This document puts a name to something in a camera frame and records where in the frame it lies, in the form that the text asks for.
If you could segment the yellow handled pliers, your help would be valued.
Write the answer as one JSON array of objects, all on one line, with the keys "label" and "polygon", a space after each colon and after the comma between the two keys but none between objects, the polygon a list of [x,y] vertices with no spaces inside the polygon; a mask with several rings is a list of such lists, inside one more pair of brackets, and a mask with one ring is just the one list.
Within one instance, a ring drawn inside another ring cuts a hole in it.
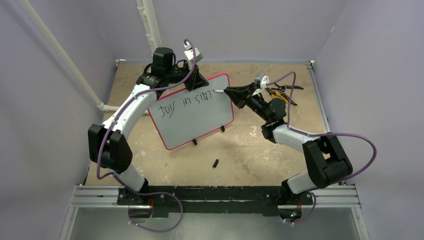
[{"label": "yellow handled pliers", "polygon": [[291,105],[297,106],[298,104],[293,101],[289,95],[286,94],[286,89],[288,89],[288,87],[288,85],[278,87],[267,87],[265,90],[273,99],[280,98],[286,103],[290,103]]}]

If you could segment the red framed whiteboard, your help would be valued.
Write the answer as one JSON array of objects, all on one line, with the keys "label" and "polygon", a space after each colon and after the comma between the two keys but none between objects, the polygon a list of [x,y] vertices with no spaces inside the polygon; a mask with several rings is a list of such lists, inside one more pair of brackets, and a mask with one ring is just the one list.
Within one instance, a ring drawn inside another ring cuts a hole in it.
[{"label": "red framed whiteboard", "polygon": [[159,98],[148,108],[167,150],[181,147],[234,121],[230,98],[225,93],[213,91],[228,87],[229,75],[221,73],[207,81],[208,86],[192,91],[180,89]]}]

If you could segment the white PVC pipe frame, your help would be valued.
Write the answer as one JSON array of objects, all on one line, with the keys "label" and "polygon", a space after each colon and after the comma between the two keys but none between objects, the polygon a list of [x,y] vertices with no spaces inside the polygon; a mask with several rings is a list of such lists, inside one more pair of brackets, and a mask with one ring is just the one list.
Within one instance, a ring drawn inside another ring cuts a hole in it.
[{"label": "white PVC pipe frame", "polygon": [[10,120],[103,118],[117,60],[152,60],[135,0],[3,0],[0,114]]}]

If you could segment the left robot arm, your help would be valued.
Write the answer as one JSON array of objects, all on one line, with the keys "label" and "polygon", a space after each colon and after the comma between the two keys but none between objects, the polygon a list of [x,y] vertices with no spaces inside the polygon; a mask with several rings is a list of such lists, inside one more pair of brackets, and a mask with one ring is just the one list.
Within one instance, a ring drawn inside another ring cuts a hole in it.
[{"label": "left robot arm", "polygon": [[149,184],[132,164],[127,137],[166,90],[181,84],[189,91],[208,86],[197,66],[203,58],[201,52],[190,43],[185,48],[182,66],[171,48],[156,48],[152,62],[144,68],[123,104],[102,124],[92,124],[87,132],[89,159],[96,164],[96,177],[114,177],[130,190],[130,199],[138,205],[148,201]]}]

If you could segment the black marker cap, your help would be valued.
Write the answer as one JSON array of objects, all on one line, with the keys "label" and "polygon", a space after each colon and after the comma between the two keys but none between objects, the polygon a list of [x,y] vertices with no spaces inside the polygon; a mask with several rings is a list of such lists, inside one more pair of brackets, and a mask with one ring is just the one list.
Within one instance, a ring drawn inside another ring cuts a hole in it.
[{"label": "black marker cap", "polygon": [[219,164],[219,159],[216,159],[215,162],[213,163],[212,167],[216,168],[218,164]]}]

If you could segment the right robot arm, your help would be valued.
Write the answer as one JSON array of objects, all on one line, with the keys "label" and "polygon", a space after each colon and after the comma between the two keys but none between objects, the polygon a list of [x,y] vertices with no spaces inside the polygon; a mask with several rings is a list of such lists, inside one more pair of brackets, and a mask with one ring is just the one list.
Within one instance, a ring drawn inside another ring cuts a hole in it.
[{"label": "right robot arm", "polygon": [[266,140],[304,155],[306,171],[281,183],[280,196],[284,202],[292,204],[301,193],[326,188],[353,173],[353,166],[335,135],[312,136],[290,128],[284,120],[286,102],[280,98],[267,102],[261,94],[255,94],[257,89],[257,84],[251,83],[226,87],[223,92],[239,109],[249,107],[265,121],[261,131]]}]

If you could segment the black handled pliers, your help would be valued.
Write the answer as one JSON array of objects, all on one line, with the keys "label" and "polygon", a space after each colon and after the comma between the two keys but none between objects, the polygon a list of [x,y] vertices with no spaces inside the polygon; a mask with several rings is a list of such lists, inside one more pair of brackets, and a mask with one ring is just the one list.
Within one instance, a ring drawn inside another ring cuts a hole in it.
[{"label": "black handled pliers", "polygon": [[287,85],[287,84],[280,85],[277,83],[275,83],[274,87],[272,87],[271,89],[275,91],[279,91],[280,93],[285,93],[286,91],[291,89],[304,90],[304,88],[300,85]]}]

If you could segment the black base bar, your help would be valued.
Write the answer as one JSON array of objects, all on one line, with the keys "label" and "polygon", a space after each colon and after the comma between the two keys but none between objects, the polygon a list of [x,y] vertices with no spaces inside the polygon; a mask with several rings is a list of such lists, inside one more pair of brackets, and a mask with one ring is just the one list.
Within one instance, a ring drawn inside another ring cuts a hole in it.
[{"label": "black base bar", "polygon": [[148,196],[119,187],[116,203],[130,209],[148,211],[153,218],[169,214],[261,214],[264,217],[301,217],[303,206],[313,204],[303,192],[288,199],[281,186],[172,186],[152,185]]}]

